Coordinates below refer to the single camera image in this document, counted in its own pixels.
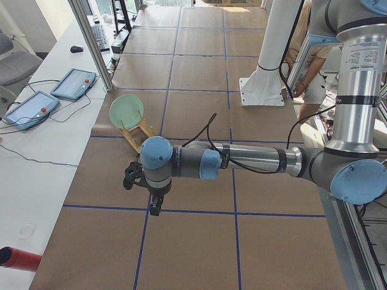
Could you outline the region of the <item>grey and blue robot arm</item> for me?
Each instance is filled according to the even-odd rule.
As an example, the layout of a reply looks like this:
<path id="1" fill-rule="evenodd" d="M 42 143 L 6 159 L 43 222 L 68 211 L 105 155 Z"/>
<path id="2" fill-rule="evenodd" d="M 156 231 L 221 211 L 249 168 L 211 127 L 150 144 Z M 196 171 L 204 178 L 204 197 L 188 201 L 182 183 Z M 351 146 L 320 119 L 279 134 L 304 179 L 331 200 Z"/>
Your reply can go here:
<path id="1" fill-rule="evenodd" d="M 173 146 L 150 137 L 125 171 L 124 186 L 149 190 L 151 215 L 160 214 L 172 178 L 215 179 L 221 169 L 260 174 L 288 173 L 361 205 L 386 191 L 386 168 L 373 144 L 380 81 L 386 52 L 385 1 L 315 1 L 310 43 L 342 45 L 333 137 L 323 149 L 240 146 L 190 140 Z"/>

